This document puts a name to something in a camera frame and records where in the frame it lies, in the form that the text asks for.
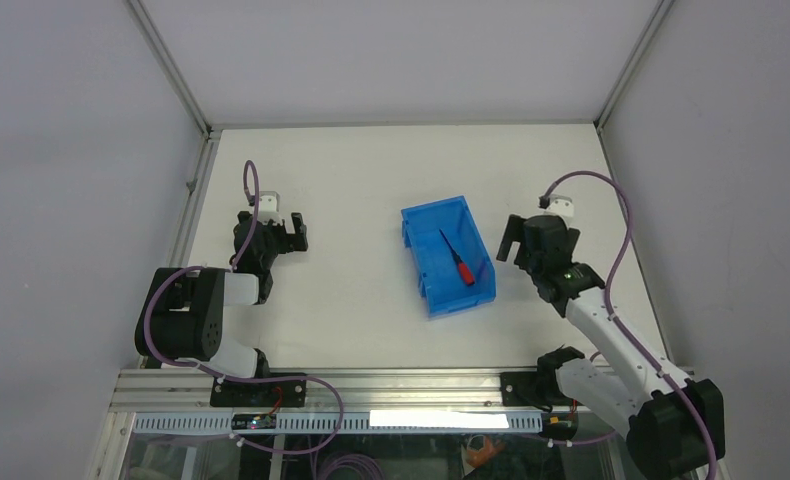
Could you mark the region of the red handled screwdriver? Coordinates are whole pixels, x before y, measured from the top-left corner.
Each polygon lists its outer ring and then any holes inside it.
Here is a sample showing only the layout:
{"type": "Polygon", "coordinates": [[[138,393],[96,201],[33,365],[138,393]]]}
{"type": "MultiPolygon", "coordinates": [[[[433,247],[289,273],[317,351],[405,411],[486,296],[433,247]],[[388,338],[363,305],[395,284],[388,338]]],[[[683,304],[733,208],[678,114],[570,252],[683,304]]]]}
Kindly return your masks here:
{"type": "Polygon", "coordinates": [[[468,265],[465,263],[465,261],[459,255],[457,250],[453,247],[453,245],[451,244],[451,242],[448,239],[447,235],[445,234],[445,232],[442,229],[439,230],[439,234],[442,237],[443,241],[445,242],[445,244],[446,244],[446,246],[447,246],[447,248],[448,248],[448,250],[450,252],[450,255],[451,255],[452,260],[453,260],[453,262],[455,264],[457,273],[458,273],[460,279],[462,280],[462,282],[468,287],[474,286],[476,284],[476,279],[475,279],[474,274],[472,273],[472,271],[468,267],[468,265]]]}

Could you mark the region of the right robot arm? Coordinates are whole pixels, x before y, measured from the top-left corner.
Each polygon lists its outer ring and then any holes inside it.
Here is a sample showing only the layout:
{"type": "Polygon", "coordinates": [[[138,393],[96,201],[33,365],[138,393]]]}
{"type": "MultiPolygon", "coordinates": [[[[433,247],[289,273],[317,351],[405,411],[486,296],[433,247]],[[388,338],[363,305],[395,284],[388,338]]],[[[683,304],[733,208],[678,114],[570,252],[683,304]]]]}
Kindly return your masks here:
{"type": "Polygon", "coordinates": [[[602,373],[580,350],[563,346],[539,357],[526,383],[513,385],[513,394],[546,412],[572,401],[583,404],[624,439],[647,479],[675,479],[702,466],[714,478],[726,453],[722,392],[709,379],[692,379],[619,318],[605,281],[573,259],[579,236],[557,215],[512,214],[497,258],[505,261],[517,244],[515,265],[613,372],[602,373]]]}

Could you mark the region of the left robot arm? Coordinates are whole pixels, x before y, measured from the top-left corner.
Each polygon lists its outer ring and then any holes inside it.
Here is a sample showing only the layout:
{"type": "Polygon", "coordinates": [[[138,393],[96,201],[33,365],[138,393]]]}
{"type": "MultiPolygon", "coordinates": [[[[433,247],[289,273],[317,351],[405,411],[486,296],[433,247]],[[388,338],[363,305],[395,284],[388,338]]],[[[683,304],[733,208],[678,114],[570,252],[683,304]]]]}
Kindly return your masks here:
{"type": "Polygon", "coordinates": [[[308,250],[302,214],[290,219],[291,231],[278,213],[256,220],[241,211],[230,267],[157,269],[135,330],[137,351],[172,366],[204,368],[234,381],[233,392],[246,405],[265,403],[272,392],[267,358],[224,331],[224,311],[266,303],[277,257],[308,250]]]}

